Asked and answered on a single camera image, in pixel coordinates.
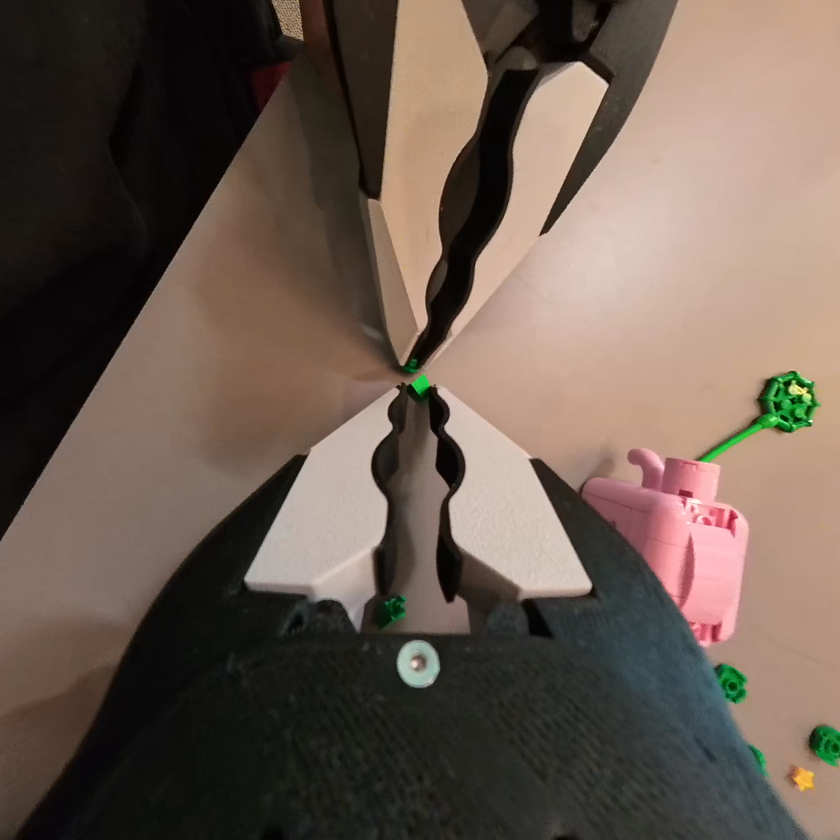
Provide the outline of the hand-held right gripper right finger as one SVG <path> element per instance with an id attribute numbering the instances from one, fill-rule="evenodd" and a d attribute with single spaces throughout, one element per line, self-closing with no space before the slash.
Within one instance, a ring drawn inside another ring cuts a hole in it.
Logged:
<path id="1" fill-rule="evenodd" d="M 591 594 L 529 453 L 444 387 L 431 387 L 427 402 L 447 487 L 437 578 L 446 602 L 465 604 L 467 632 L 478 634 L 506 604 Z"/>

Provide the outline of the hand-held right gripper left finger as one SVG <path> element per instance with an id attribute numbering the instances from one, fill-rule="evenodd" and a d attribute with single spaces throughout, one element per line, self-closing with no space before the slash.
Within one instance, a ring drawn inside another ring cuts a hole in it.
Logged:
<path id="1" fill-rule="evenodd" d="M 407 402 L 404 385 L 392 388 L 311 448 L 245 575 L 250 591 L 338 602 L 362 629 L 394 579 L 388 483 Z"/>

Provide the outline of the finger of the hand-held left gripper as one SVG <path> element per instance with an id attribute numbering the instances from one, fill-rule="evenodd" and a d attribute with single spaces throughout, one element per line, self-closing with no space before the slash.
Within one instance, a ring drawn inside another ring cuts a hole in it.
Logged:
<path id="1" fill-rule="evenodd" d="M 431 318 L 445 184 L 476 133 L 488 71 L 460 1 L 299 3 L 314 66 L 342 95 L 385 336 L 399 366 Z"/>
<path id="2" fill-rule="evenodd" d="M 424 367 L 480 310 L 548 222 L 608 83 L 575 61 L 504 70 L 490 95 L 454 224 L 444 273 L 418 341 Z"/>

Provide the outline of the pink brick-built toy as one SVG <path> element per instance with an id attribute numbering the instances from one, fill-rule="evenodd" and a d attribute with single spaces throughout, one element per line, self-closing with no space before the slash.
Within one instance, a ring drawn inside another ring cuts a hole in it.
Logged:
<path id="1" fill-rule="evenodd" d="M 721 469 L 646 448 L 627 454 L 640 484 L 594 477 L 583 498 L 644 558 L 698 644 L 724 643 L 739 616 L 749 523 L 717 499 Z"/>

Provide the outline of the scattered small toy pieces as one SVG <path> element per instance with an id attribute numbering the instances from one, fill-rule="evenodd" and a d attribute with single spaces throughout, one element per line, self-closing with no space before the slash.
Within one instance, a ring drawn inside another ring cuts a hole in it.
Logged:
<path id="1" fill-rule="evenodd" d="M 743 672 L 729 664 L 716 665 L 714 672 L 727 702 L 738 705 L 747 699 L 749 681 Z M 807 737 L 806 746 L 812 756 L 824 764 L 834 768 L 839 766 L 839 730 L 837 728 L 826 724 L 815 726 Z M 749 750 L 759 771 L 768 776 L 768 764 L 763 752 L 752 744 L 749 744 Z M 801 766 L 792 766 L 787 778 L 800 792 L 815 789 L 814 772 Z"/>

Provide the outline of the green stem with web disc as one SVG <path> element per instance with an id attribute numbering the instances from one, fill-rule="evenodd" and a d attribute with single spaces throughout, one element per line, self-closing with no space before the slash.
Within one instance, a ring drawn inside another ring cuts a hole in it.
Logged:
<path id="1" fill-rule="evenodd" d="M 708 450 L 698 458 L 699 462 L 710 463 L 765 430 L 793 434 L 812 427 L 821 403 L 814 381 L 798 371 L 789 371 L 766 380 L 757 398 L 757 406 L 759 414 L 749 425 Z"/>

